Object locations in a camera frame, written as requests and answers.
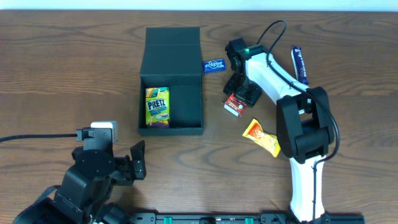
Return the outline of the red Hello Panda box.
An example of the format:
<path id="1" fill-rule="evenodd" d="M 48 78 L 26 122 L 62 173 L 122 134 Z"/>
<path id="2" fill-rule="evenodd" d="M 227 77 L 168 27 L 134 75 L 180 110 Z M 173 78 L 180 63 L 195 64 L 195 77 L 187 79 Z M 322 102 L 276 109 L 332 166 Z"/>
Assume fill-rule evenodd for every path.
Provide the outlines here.
<path id="1" fill-rule="evenodd" d="M 224 102 L 224 109 L 237 117 L 242 117 L 246 108 L 247 105 L 243 101 L 237 99 L 234 93 L 232 93 Z"/>

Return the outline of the green Pretz snack box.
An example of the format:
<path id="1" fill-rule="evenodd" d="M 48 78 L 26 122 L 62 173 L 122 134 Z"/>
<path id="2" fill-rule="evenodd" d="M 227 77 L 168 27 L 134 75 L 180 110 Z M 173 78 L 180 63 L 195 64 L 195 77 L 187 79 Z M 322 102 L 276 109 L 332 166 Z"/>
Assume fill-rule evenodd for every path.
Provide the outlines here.
<path id="1" fill-rule="evenodd" d="M 169 87 L 146 88 L 147 128 L 169 128 L 170 104 Z"/>

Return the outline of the dark blue chocolate bar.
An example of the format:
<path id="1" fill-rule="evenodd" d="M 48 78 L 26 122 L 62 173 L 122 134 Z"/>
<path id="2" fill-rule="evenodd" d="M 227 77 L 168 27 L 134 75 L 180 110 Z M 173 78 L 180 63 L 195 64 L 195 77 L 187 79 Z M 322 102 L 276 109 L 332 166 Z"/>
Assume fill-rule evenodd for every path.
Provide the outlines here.
<path id="1" fill-rule="evenodd" d="M 305 68 L 302 48 L 299 46 L 293 46 L 291 51 L 292 61 L 295 67 L 296 79 L 305 85 L 308 85 L 307 71 Z"/>

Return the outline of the black gift box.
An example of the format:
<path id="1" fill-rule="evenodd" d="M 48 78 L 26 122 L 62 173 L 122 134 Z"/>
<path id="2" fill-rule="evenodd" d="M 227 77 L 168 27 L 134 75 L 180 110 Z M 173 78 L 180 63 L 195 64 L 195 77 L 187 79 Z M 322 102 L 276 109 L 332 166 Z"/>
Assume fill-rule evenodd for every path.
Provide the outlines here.
<path id="1" fill-rule="evenodd" d="M 202 135 L 202 64 L 199 27 L 149 27 L 139 76 L 141 136 Z M 169 127 L 146 124 L 147 88 L 169 88 Z"/>

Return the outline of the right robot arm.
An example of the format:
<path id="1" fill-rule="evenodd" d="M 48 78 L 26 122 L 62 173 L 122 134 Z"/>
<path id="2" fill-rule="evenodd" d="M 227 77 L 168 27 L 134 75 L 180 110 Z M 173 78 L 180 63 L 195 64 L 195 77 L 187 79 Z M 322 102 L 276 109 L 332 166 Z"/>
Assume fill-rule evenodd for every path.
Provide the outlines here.
<path id="1" fill-rule="evenodd" d="M 337 141 L 326 91 L 300 83 L 262 44 L 248 47 L 242 38 L 234 39 L 225 52 L 233 75 L 224 93 L 248 107 L 265 93 L 276 105 L 276 136 L 292 169 L 290 211 L 295 221 L 324 222 L 322 169 L 329 145 Z"/>

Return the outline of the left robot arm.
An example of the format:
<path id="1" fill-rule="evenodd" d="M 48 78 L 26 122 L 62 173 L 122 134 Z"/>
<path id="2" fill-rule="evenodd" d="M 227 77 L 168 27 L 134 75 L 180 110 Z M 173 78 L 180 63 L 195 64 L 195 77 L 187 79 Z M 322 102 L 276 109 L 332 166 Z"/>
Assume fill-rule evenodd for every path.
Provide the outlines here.
<path id="1" fill-rule="evenodd" d="M 72 152 L 75 161 L 62 183 L 48 187 L 14 219 L 14 223 L 129 223 L 129 215 L 107 203 L 115 186 L 131 186 L 146 176 L 145 142 L 130 155 L 113 154 L 112 128 L 82 128 L 74 135 L 83 141 Z"/>

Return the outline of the yellow orange candy packet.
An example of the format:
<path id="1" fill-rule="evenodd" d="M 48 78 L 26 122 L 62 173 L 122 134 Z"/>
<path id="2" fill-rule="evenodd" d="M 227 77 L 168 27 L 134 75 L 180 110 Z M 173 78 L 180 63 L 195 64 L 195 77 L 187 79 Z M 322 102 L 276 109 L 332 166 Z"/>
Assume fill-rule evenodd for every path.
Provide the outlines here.
<path id="1" fill-rule="evenodd" d="M 256 119 L 250 122 L 249 126 L 243 132 L 243 136 L 270 152 L 273 157 L 277 157 L 280 153 L 281 147 L 277 140 L 277 136 L 265 132 Z"/>

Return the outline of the blue Eclipse mints tin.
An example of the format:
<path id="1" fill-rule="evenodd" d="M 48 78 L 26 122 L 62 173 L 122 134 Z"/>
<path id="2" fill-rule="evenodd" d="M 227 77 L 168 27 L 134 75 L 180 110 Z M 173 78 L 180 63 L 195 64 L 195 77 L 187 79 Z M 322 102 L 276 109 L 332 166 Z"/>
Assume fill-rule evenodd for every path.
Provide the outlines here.
<path id="1" fill-rule="evenodd" d="M 203 62 L 202 65 L 204 73 L 214 73 L 226 70 L 226 64 L 223 58 Z"/>

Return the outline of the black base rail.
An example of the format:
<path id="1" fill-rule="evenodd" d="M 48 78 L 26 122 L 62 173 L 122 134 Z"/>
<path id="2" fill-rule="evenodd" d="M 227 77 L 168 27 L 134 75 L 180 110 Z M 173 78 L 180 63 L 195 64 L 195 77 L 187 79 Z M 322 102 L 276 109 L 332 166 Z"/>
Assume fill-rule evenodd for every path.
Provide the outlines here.
<path id="1" fill-rule="evenodd" d="M 362 215 L 332 215 L 323 214 L 315 221 L 300 222 L 292 214 L 280 212 L 265 212 L 260 215 L 177 215 L 132 213 L 129 223 L 132 224 L 365 224 Z"/>

